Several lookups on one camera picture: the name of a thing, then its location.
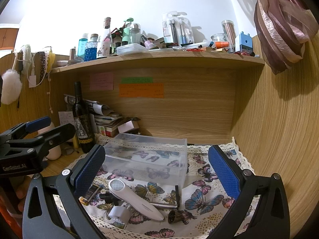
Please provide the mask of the black yellow battery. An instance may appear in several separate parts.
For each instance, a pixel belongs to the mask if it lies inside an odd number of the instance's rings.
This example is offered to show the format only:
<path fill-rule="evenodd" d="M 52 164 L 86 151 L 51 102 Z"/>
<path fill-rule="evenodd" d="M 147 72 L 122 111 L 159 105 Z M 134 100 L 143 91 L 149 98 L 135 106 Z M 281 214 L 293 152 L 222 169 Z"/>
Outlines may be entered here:
<path fill-rule="evenodd" d="M 97 193 L 102 189 L 100 184 L 93 183 L 84 196 L 80 197 L 80 203 L 88 206 L 95 198 Z"/>

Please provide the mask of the white handheld beauty device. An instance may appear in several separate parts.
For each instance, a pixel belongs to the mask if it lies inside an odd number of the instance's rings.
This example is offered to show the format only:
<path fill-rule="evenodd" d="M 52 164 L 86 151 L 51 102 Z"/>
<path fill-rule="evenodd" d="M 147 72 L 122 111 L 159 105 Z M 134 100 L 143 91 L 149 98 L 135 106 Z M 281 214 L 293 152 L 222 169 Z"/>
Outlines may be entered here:
<path fill-rule="evenodd" d="M 122 180 L 116 178 L 112 179 L 109 181 L 108 186 L 110 193 L 131 205 L 145 217 L 157 222 L 162 222 L 164 220 L 164 216 L 156 209 L 155 206 L 134 193 Z"/>

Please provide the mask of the white charger plug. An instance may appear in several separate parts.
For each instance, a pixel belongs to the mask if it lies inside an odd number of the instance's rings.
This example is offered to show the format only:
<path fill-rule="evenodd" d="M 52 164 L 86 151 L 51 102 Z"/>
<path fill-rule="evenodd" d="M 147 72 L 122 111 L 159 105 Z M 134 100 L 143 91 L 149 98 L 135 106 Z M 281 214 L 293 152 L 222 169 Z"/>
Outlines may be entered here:
<path fill-rule="evenodd" d="M 128 224 L 134 211 L 131 205 L 123 203 L 121 206 L 114 206 L 108 216 L 116 222 Z"/>

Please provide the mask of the cream ceramic mug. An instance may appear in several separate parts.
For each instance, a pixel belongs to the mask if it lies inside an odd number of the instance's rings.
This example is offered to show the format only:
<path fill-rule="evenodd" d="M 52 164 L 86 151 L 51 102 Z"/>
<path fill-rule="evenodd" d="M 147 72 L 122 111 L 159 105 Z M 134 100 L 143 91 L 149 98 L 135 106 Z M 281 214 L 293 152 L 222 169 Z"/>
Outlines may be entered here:
<path fill-rule="evenodd" d="M 38 135 L 43 134 L 47 131 L 51 131 L 54 128 L 55 128 L 55 126 L 54 126 L 53 122 L 51 122 L 49 126 L 40 129 L 38 131 Z M 60 145 L 57 145 L 55 147 L 53 147 L 53 145 L 54 145 L 54 143 L 50 145 L 49 154 L 46 156 L 46 158 L 48 160 L 57 160 L 58 158 L 60 158 L 60 156 L 62 154 Z"/>

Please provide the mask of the white paper note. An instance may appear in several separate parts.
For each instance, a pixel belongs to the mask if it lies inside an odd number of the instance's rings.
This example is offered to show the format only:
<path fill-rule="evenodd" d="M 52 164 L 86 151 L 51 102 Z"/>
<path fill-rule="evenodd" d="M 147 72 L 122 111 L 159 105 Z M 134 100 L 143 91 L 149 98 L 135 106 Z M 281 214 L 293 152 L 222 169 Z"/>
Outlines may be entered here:
<path fill-rule="evenodd" d="M 75 125 L 74 116 L 71 111 L 63 111 L 58 113 L 60 125 L 65 125 L 67 123 Z"/>

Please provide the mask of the small pink white box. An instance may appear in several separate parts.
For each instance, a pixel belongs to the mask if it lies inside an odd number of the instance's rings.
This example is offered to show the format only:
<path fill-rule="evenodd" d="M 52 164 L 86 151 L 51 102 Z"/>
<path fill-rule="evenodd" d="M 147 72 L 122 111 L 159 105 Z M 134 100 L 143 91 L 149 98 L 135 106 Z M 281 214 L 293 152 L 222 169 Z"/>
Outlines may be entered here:
<path fill-rule="evenodd" d="M 138 125 L 137 121 L 129 120 L 129 121 L 119 125 L 117 128 L 118 128 L 119 133 L 127 133 L 127 132 L 131 132 L 131 131 L 139 129 L 139 125 Z"/>

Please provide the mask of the black hex key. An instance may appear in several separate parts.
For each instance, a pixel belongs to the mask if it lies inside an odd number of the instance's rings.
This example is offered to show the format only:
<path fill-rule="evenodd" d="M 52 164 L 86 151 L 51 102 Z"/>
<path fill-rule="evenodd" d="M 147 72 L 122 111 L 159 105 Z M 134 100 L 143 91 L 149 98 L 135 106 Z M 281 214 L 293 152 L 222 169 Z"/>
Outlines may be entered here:
<path fill-rule="evenodd" d="M 181 206 L 181 196 L 178 185 L 176 185 L 175 189 L 168 193 L 162 201 L 163 203 L 150 202 L 150 204 L 155 206 L 157 209 L 179 210 Z"/>

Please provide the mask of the green sticky note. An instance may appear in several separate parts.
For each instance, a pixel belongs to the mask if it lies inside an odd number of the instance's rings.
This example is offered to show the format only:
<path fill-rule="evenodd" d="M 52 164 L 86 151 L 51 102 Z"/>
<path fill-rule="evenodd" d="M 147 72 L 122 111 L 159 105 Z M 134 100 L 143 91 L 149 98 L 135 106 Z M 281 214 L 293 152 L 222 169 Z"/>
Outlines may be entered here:
<path fill-rule="evenodd" d="M 153 83 L 153 77 L 125 77 L 122 78 L 121 84 L 147 84 Z"/>

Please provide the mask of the blue bead bottle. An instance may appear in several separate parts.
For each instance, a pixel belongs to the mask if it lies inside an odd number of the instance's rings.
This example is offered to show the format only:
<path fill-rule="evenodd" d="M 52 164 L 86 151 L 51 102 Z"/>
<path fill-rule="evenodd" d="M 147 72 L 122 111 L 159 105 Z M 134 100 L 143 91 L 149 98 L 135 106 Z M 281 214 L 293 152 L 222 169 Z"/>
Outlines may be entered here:
<path fill-rule="evenodd" d="M 97 58 L 97 44 L 98 34 L 93 33 L 90 36 L 90 40 L 85 45 L 84 61 L 93 61 Z"/>

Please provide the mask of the orange sticky note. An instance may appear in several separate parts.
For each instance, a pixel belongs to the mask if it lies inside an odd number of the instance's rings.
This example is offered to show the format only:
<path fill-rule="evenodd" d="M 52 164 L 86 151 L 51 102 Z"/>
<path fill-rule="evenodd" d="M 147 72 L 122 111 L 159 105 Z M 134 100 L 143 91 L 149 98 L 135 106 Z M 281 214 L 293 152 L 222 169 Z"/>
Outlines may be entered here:
<path fill-rule="evenodd" d="M 164 98 L 163 83 L 119 84 L 121 98 Z"/>

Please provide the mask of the clear flat plastic case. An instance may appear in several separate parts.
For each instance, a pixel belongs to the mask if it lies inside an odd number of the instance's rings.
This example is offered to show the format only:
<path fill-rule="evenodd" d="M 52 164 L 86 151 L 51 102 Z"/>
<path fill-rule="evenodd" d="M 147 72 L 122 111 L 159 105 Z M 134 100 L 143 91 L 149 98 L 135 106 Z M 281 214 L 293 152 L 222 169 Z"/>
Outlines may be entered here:
<path fill-rule="evenodd" d="M 134 53 L 147 53 L 149 50 L 144 46 L 132 43 L 128 45 L 119 46 L 116 50 L 118 56 L 130 55 Z"/>

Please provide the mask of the packaged toothbrush set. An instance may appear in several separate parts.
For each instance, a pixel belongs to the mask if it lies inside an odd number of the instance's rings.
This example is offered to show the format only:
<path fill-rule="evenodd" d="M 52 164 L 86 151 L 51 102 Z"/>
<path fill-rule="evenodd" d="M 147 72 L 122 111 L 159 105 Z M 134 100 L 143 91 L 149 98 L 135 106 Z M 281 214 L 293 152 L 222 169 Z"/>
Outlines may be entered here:
<path fill-rule="evenodd" d="M 166 44 L 186 46 L 193 44 L 194 35 L 186 12 L 171 11 L 162 22 L 163 37 Z"/>

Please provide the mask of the orange cap marker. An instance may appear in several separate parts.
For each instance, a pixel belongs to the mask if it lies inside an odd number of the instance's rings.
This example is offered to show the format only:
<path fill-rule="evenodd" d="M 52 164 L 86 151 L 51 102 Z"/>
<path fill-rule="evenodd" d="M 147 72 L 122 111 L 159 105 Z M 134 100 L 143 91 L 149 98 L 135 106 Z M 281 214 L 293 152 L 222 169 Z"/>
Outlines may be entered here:
<path fill-rule="evenodd" d="M 209 47 L 210 48 L 213 48 L 213 49 L 223 49 L 223 48 L 228 48 L 229 47 L 229 42 L 224 42 L 224 41 L 221 41 L 221 42 L 210 42 L 209 44 Z"/>

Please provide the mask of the clear tube of sticks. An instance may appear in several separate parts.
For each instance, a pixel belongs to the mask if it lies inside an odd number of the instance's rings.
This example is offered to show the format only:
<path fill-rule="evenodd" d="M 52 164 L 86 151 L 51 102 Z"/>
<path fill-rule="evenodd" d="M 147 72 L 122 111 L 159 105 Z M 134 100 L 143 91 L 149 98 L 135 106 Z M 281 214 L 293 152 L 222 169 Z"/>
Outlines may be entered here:
<path fill-rule="evenodd" d="M 231 52 L 235 52 L 236 34 L 235 34 L 234 23 L 231 20 L 223 20 L 221 22 L 221 24 L 222 24 L 223 32 L 226 34 L 226 36 L 228 38 L 228 42 L 229 42 L 229 45 L 230 45 L 230 51 Z"/>

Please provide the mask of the pink striped curtain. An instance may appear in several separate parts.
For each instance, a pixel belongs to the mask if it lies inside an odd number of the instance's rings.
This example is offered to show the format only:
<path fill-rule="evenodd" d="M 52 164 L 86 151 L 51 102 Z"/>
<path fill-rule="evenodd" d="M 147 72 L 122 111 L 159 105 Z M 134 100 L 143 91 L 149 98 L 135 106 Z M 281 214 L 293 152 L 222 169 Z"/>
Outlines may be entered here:
<path fill-rule="evenodd" d="M 257 0 L 254 22 L 273 74 L 302 60 L 305 44 L 318 32 L 318 22 L 302 0 Z"/>

